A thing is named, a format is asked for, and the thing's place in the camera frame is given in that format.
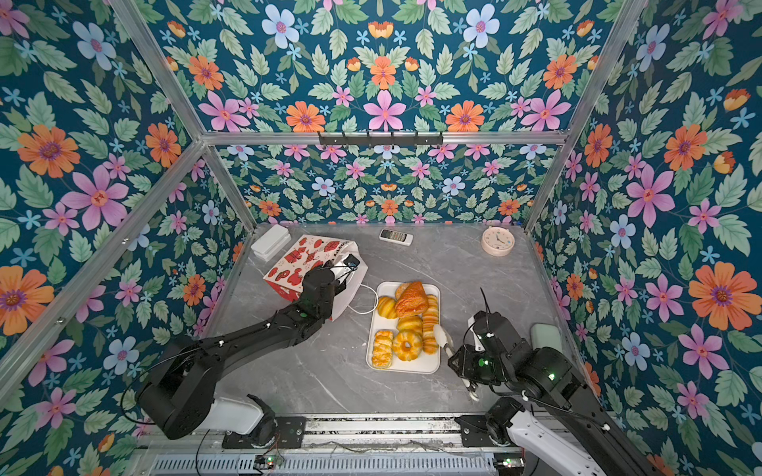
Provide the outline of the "long twisted bread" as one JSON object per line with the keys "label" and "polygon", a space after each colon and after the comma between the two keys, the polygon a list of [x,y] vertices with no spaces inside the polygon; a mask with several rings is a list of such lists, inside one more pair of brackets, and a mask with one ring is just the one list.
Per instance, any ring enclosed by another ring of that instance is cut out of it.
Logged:
{"label": "long twisted bread", "polygon": [[439,348],[435,337],[435,326],[440,323],[439,299],[427,295],[428,309],[422,315],[423,321],[423,351],[428,355],[436,354]]}

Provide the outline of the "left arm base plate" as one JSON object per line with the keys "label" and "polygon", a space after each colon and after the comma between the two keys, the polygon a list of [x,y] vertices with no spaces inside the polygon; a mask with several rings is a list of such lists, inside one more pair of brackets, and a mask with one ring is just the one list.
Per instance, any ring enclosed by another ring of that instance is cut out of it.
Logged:
{"label": "left arm base plate", "polygon": [[304,417],[266,416],[255,428],[243,436],[224,436],[224,449],[298,449],[306,434],[307,419]]}

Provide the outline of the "reddish brown long loaf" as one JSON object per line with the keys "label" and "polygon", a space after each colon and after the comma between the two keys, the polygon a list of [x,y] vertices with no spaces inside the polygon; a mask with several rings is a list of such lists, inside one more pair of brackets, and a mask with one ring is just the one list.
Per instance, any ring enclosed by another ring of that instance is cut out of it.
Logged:
{"label": "reddish brown long loaf", "polygon": [[428,295],[420,281],[400,285],[395,291],[395,299],[399,319],[422,315],[429,308]]}

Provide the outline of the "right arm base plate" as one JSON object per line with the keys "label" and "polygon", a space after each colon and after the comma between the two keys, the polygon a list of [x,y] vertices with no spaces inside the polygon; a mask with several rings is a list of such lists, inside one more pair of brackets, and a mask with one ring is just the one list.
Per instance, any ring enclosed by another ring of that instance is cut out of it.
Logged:
{"label": "right arm base plate", "polygon": [[534,448],[545,432],[539,422],[526,412],[508,416],[457,416],[454,422],[460,427],[460,438],[464,447],[507,447]]}

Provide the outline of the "red white paper bag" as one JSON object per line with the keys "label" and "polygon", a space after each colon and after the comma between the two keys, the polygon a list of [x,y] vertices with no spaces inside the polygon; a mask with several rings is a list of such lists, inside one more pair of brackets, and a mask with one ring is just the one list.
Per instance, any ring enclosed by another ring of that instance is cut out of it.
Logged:
{"label": "red white paper bag", "polygon": [[264,275],[265,282],[293,303],[306,289],[307,273],[328,269],[337,281],[331,321],[349,308],[368,271],[355,241],[305,234]]}

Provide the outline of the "small yellow bun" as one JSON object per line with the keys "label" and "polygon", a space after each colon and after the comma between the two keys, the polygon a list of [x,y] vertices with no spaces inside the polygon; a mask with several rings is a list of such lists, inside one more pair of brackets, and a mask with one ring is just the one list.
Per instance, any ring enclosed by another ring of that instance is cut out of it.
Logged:
{"label": "small yellow bun", "polygon": [[377,313],[383,319],[398,319],[396,313],[396,299],[394,297],[380,297],[376,307]]}

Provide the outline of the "yellow glazed ring donut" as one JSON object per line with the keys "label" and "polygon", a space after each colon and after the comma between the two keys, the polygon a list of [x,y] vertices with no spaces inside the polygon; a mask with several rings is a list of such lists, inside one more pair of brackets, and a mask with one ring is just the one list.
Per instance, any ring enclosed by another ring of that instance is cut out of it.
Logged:
{"label": "yellow glazed ring donut", "polygon": [[423,351],[423,337],[410,331],[399,331],[393,339],[393,354],[401,361],[419,358]]}

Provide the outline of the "pale cream bread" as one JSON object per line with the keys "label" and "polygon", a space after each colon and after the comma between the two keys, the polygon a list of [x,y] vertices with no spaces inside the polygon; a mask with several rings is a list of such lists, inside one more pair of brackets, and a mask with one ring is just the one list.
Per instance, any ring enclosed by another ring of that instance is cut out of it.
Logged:
{"label": "pale cream bread", "polygon": [[397,330],[410,331],[417,333],[418,335],[422,335],[423,319],[420,317],[420,315],[413,315],[412,317],[403,317],[402,319],[398,319]]}

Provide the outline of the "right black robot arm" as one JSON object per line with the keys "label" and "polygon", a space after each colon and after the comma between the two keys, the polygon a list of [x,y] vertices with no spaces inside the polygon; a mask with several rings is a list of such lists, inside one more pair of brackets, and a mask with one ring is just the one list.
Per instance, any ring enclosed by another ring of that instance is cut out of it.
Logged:
{"label": "right black robot arm", "polygon": [[497,401],[480,432],[528,450],[562,475],[657,475],[605,412],[581,371],[553,347],[533,347],[500,313],[479,311],[448,366]]}

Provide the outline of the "yellow croissant bread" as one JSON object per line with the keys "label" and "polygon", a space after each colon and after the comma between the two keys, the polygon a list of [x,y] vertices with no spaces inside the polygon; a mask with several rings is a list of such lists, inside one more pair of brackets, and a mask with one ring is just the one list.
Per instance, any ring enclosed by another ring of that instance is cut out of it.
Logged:
{"label": "yellow croissant bread", "polygon": [[376,369],[387,369],[393,361],[393,339],[394,333],[391,330],[379,330],[374,335],[371,366]]}

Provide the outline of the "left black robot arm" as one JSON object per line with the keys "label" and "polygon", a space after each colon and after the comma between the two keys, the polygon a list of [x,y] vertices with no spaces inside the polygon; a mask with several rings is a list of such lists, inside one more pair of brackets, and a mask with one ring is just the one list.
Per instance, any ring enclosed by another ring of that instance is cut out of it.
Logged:
{"label": "left black robot arm", "polygon": [[217,383],[257,358],[309,340],[333,317],[335,298],[349,296],[347,281],[362,265],[350,254],[311,269],[299,299],[265,321],[216,337],[173,340],[148,371],[137,405],[169,440],[218,430],[266,446],[277,428],[272,409],[251,394],[244,400],[218,396]]}

